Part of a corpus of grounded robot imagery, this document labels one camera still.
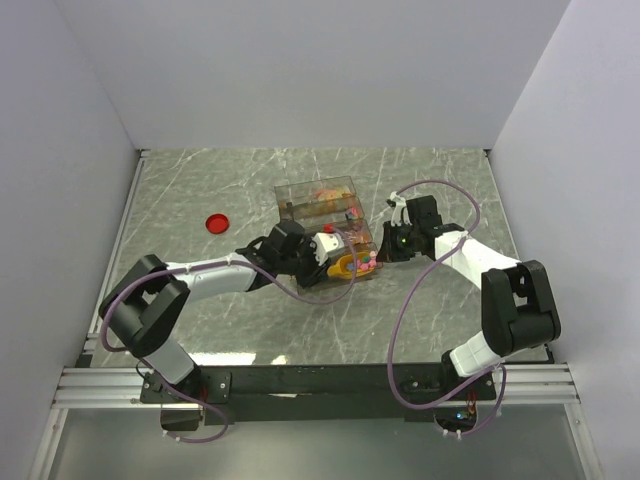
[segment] gray marble surface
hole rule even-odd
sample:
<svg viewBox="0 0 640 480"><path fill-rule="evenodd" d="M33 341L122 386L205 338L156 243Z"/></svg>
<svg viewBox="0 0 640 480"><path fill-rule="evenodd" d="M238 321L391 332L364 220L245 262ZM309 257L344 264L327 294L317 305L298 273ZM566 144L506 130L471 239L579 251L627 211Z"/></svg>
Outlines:
<svg viewBox="0 0 640 480"><path fill-rule="evenodd" d="M393 190L425 178L455 182L479 201L482 220L474 237L506 255L515 248L489 163L480 149L321 148L152 150L144 160L124 231L112 284L141 256L188 262L226 255L266 234L278 221L274 186L342 175L352 177L374 238L390 218L385 199ZM445 186L420 187L432 194L445 222L469 226L473 211ZM229 230L204 227L225 213ZM383 362L392 325L425 258L386 264L377 277L356 284L341 301L311 306L275 286L225 294L188 305L174 337L202 364L335 364ZM337 293L335 289L325 292ZM422 284L407 310L396 361L437 362L441 354L480 329L480 293L442 267ZM542 348L517 360L546 360ZM92 366L132 366L135 359L98 347Z"/></svg>

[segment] clear container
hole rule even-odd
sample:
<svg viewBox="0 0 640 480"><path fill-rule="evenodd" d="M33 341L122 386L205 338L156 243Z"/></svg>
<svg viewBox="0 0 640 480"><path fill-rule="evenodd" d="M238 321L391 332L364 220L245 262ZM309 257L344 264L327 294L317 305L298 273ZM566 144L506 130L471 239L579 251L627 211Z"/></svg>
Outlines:
<svg viewBox="0 0 640 480"><path fill-rule="evenodd" d="M364 218L351 177L336 177L275 187L280 220L303 227Z"/></svg>
<svg viewBox="0 0 640 480"><path fill-rule="evenodd" d="M364 210L351 177L327 178L275 187L280 220L293 220L313 235L332 224L345 232L353 244L357 260L347 247L333 252L329 260L328 280L311 288L297 286L299 293L347 285L357 269L356 281L373 279L382 263L377 263L378 247L373 241Z"/></svg>

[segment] white backdrop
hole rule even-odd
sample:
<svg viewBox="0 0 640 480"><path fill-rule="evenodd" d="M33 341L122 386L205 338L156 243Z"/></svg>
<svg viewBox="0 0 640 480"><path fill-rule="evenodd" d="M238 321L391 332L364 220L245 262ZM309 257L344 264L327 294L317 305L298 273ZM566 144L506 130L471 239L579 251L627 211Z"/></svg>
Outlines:
<svg viewBox="0 0 640 480"><path fill-rule="evenodd" d="M137 147L492 147L568 0L56 0Z"/></svg>
<svg viewBox="0 0 640 480"><path fill-rule="evenodd" d="M53 2L0 11L0 478L18 480L87 335L135 151Z"/></svg>
<svg viewBox="0 0 640 480"><path fill-rule="evenodd" d="M491 155L523 257L549 271L607 478L640 471L640 3L574 0Z"/></svg>

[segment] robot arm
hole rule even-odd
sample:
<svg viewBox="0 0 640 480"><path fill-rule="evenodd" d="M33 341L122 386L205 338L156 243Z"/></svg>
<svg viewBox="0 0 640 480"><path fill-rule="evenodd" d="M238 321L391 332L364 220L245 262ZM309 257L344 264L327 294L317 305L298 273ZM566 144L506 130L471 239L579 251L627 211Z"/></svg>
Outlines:
<svg viewBox="0 0 640 480"><path fill-rule="evenodd" d="M133 356L150 364L180 391L197 397L201 389L200 369L170 336L184 306L222 293L257 290L271 283L249 266L232 264L234 261L253 264L273 277L293 275L303 287L315 285L327 279L329 255L344 246L337 234L306 235L301 225L281 222L268 237L260 237L246 248L218 259L165 264L155 255L147 255L105 298L99 313L104 318L114 299L138 279L160 270L185 270L142 284L116 307L109 327ZM197 268L212 263L222 266Z"/></svg>
<svg viewBox="0 0 640 480"><path fill-rule="evenodd" d="M393 192L387 203L394 212L384 223L378 254L383 262L407 261L417 253L435 261L467 238L442 262L480 288L482 295L482 330L443 356L443 363L458 376L472 376L503 357L560 336L558 312L541 263L506 257L469 237L459 225L443 224L433 196L404 200Z"/></svg>

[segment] red bottle cap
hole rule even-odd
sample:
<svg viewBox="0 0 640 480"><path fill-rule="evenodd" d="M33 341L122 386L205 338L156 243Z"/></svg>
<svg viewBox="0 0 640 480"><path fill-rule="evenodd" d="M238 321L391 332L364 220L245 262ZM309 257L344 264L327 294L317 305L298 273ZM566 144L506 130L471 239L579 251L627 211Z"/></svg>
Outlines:
<svg viewBox="0 0 640 480"><path fill-rule="evenodd" d="M229 228L229 219L222 213L214 213L204 224L211 233L219 235Z"/></svg>

